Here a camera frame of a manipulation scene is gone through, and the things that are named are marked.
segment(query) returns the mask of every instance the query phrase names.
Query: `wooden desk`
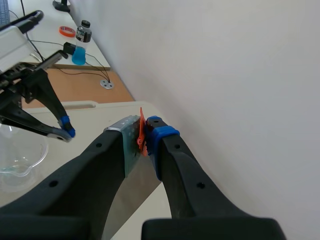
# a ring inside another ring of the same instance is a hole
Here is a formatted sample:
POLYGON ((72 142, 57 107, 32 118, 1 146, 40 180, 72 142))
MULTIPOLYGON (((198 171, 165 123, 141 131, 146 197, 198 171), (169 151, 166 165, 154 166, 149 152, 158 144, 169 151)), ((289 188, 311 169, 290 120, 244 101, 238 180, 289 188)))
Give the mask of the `wooden desk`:
MULTIPOLYGON (((94 73, 100 71, 63 69, 70 74, 94 73)), ((113 89, 105 89, 100 85, 103 77, 93 74, 67 75, 58 69, 47 70, 51 85, 61 102, 94 101, 99 104, 132 102, 133 97, 115 72, 108 71, 110 80, 114 83, 113 89)), ((30 104, 22 103, 23 108, 41 108, 43 105, 37 100, 30 104)))

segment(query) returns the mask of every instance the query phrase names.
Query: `orange roll of tape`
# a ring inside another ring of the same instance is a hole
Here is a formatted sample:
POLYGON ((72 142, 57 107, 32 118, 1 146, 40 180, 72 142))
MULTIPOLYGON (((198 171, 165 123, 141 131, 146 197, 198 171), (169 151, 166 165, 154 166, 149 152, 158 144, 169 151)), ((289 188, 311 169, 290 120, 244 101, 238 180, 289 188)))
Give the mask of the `orange roll of tape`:
POLYGON ((68 26, 61 26, 59 28, 59 33, 69 38, 74 38, 76 36, 76 31, 68 26))

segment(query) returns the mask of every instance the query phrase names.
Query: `transparent plastic container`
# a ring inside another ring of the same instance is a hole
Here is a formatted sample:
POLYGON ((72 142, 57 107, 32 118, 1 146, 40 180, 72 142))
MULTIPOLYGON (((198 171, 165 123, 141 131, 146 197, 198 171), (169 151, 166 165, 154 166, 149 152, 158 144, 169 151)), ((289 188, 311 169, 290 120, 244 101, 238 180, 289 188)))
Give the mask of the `transparent plastic container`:
POLYGON ((83 20, 76 30, 76 47, 72 55, 72 62, 74 64, 84 65, 86 63, 86 49, 91 40, 91 36, 90 22, 83 20))
POLYGON ((17 192, 35 182, 33 169, 48 149, 44 136, 0 124, 0 189, 17 192))

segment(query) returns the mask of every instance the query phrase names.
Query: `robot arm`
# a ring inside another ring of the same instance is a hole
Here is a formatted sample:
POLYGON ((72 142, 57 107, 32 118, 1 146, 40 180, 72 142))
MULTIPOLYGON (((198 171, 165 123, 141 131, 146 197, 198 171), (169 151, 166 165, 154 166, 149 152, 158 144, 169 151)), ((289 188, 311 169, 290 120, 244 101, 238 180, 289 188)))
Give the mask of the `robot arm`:
POLYGON ((23 62, 17 64, 34 52, 23 34, 37 25, 43 16, 38 10, 0 28, 0 42, 6 46, 0 51, 0 124, 69 142, 76 132, 45 72, 68 55, 59 50, 37 66, 23 62), (19 106, 21 97, 26 103, 39 100, 54 114, 61 129, 43 124, 23 111, 19 106))

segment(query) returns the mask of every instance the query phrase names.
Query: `blue liquid bottle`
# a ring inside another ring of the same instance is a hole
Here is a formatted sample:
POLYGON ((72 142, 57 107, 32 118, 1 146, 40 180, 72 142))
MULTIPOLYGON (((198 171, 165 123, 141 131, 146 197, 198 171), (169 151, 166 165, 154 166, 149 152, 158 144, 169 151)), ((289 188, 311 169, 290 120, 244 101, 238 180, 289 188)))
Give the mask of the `blue liquid bottle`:
POLYGON ((92 32, 90 30, 90 22, 82 20, 81 26, 76 30, 76 47, 72 55, 72 62, 76 65, 84 65, 86 63, 86 48, 91 40, 92 32))

